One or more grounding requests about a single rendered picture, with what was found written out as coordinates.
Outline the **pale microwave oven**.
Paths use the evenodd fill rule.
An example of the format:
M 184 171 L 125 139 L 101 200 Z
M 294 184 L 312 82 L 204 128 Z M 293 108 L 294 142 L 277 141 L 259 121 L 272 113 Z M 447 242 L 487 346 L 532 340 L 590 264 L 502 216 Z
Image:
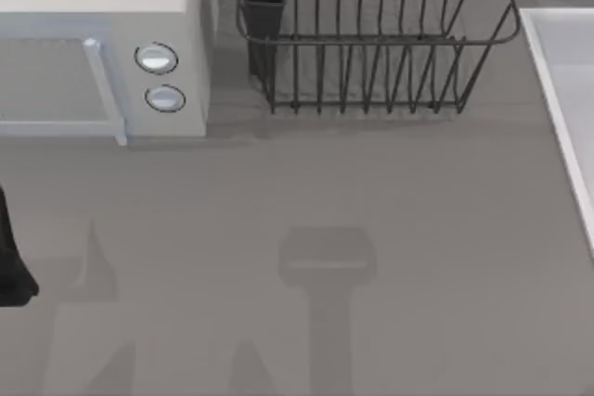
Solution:
M 128 142 L 205 136 L 218 0 L 0 0 L 0 11 L 106 15 L 113 33 L 117 76 L 123 84 Z M 154 75 L 136 65 L 136 48 L 152 42 L 166 44 L 176 52 L 179 63 L 174 71 Z M 178 112 L 160 113 L 145 102 L 145 91 L 162 84 L 185 94 L 187 103 Z

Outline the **small microwave knob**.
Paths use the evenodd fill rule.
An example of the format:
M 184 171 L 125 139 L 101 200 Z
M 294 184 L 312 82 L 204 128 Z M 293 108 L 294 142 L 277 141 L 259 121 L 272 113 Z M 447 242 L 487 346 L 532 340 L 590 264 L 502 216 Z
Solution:
M 144 99 L 152 109 L 160 113 L 176 113 L 187 103 L 185 94 L 170 84 L 147 89 Z

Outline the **large microwave knob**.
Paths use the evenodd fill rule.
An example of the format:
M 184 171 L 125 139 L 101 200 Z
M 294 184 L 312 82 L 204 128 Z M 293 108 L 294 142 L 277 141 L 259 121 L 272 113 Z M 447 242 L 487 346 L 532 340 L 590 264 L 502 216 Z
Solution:
M 134 59 L 141 70 L 154 75 L 170 73 L 179 63 L 176 52 L 170 46 L 158 42 L 137 47 Z

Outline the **microwave oven door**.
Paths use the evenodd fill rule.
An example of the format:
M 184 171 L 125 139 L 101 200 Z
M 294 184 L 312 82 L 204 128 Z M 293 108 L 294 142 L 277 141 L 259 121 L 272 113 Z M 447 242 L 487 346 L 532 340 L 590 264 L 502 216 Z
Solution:
M 128 143 L 110 21 L 101 13 L 0 11 L 0 137 Z

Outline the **white sink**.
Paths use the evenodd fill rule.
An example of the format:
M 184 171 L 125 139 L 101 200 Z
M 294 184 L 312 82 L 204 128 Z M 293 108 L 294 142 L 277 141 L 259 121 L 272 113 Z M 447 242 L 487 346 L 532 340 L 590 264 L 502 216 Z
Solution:
M 520 15 L 594 259 L 594 7 Z

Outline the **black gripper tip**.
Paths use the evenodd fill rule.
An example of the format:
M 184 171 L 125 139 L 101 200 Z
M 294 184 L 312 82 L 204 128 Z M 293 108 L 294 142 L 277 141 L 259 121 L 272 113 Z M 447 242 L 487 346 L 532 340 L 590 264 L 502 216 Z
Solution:
M 40 287 L 22 259 L 13 235 L 6 195 L 0 186 L 0 308 L 23 307 Z

